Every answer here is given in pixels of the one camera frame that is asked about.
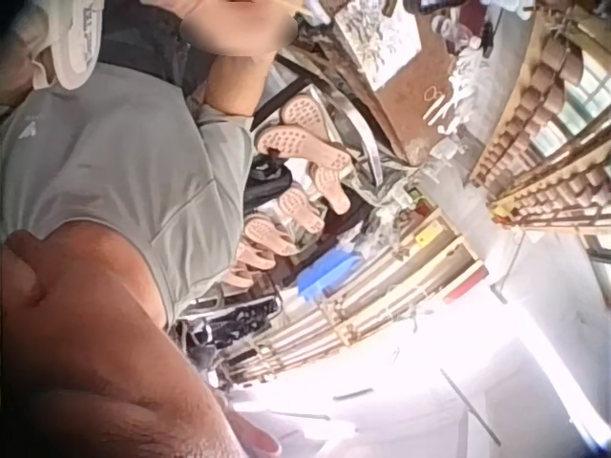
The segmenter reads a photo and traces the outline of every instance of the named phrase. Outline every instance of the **blue container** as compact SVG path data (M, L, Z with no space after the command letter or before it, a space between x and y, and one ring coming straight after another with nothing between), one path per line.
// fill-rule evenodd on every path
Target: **blue container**
M344 281L361 260L359 255L339 248L327 251L297 277L299 296L309 302L315 301L324 290Z

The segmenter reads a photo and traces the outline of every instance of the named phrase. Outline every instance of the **bright window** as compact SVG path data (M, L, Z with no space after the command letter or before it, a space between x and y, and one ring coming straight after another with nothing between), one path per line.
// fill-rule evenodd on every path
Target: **bright window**
M590 121L611 105L611 75L590 54L583 53L583 78L578 86L566 83L566 102L532 144L537 153L551 156Z

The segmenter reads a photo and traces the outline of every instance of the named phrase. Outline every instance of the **gray t-shirt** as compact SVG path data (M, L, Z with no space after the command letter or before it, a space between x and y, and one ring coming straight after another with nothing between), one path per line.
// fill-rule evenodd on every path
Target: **gray t-shirt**
M144 257L171 324L234 259L250 122L205 106L194 120L179 88L111 65L31 93L0 126L1 239L104 224Z

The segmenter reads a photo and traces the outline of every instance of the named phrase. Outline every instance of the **pink shoe sole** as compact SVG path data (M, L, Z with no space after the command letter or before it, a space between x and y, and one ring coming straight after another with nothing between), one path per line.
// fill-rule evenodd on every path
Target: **pink shoe sole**
M293 185L282 194L278 198L278 206L311 234L318 234L325 227L325 222L310 205L306 193L298 186Z
M246 218L244 234L280 256L292 256L299 252L290 236L278 230L271 219L262 213Z
M238 244L238 261L251 265L260 270L273 269L276 266L274 254L252 246L246 240Z
M336 214L343 215L350 209L350 199L342 188L337 172L316 164L310 164L308 172L314 186L327 199Z
M231 267L231 269L229 269L229 271L222 277L222 281L240 289L248 289L255 284L252 274L241 262L238 262L235 266Z
M283 124L299 126L315 134L325 142L330 142L325 124L325 109L311 96L299 94L291 98L280 110Z
M270 149L278 151L280 157L300 157L338 172L351 163L348 153L324 143L297 126L273 126L265 129L257 139L257 150L269 154Z

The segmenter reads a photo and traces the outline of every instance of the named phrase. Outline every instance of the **sneaker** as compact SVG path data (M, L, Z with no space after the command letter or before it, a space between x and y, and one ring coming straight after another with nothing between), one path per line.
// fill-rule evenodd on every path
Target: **sneaker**
M15 30L30 51L35 89L85 84L99 54L103 10L104 0L32 0Z

